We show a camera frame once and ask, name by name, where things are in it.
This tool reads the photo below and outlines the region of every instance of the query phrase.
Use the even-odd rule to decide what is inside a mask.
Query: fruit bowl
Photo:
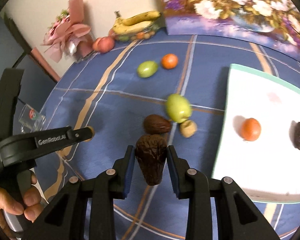
[[[146,12],[129,19],[123,19],[118,11],[115,13],[117,17],[116,22],[113,28],[109,31],[109,36],[113,37],[116,41],[127,42],[149,39],[154,36],[159,29],[159,20],[161,18],[161,14],[159,12]],[[149,18],[146,18],[147,16],[149,17],[150,13],[156,14],[155,19],[152,18],[152,20],[150,20]],[[133,21],[137,23],[133,25],[125,25],[125,22],[134,23]]]

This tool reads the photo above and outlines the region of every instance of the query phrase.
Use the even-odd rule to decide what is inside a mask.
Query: beige wall
[[[92,27],[94,36],[106,36],[111,29],[115,14],[119,10],[123,17],[131,17],[141,12],[157,9],[156,0],[84,0],[85,17]],[[47,49],[42,44],[47,27],[68,7],[68,0],[9,0],[4,10],[13,18],[30,46],[43,52]],[[72,64],[71,59],[59,62],[47,58],[52,68],[62,76]]]

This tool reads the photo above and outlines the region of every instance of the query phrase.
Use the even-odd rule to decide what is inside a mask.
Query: glass mug
[[[26,133],[25,127],[27,127],[30,132],[37,132],[43,128],[46,117],[40,114],[38,111],[34,110],[31,106],[26,104],[19,116],[19,122],[22,124],[21,132]]]

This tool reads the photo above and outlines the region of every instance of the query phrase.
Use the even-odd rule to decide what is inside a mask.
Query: blue tablecloth
[[[160,67],[150,78],[138,77],[140,63],[159,63],[168,53],[178,56],[176,68]],[[210,176],[231,63],[268,71],[300,88],[300,63],[280,52],[231,38],[168,36],[163,30],[149,40],[117,44],[109,53],[73,64],[42,108],[47,117],[45,128],[90,125],[96,134],[90,142],[37,161],[35,171],[45,196],[50,200],[71,176],[91,179],[111,168],[123,157],[127,145],[135,145],[144,134],[146,116],[166,116],[164,101],[172,93],[185,95],[191,102],[191,119],[198,131],[191,138],[183,138],[174,124],[168,144],[173,144],[191,167]],[[149,187],[135,162],[130,194],[114,204],[117,239],[185,239],[188,200],[178,200],[173,194],[167,167],[162,183]],[[281,239],[289,239],[300,225],[300,204],[255,204]]]

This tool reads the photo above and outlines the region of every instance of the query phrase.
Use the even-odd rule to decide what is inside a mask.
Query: painting
[[[300,13],[291,0],[161,0],[168,34],[223,36],[300,61]]]

